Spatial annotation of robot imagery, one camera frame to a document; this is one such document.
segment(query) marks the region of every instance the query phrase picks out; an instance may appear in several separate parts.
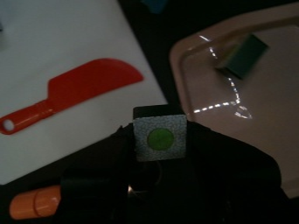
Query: orange cap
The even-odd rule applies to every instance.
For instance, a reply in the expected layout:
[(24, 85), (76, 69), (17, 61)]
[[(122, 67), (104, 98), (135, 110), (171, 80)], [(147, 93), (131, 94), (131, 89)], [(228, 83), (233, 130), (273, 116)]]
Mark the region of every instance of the orange cap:
[(61, 201), (61, 187), (53, 185), (13, 197), (9, 214), (14, 220), (48, 217), (56, 213)]

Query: sponge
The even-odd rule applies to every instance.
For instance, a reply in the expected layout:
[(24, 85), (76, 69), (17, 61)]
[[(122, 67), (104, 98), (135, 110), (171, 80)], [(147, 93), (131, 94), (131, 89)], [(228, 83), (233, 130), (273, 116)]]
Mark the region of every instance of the sponge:
[(216, 68), (224, 74), (233, 74), (243, 79), (265, 50), (265, 43), (253, 34), (249, 34), (245, 40), (233, 47)]

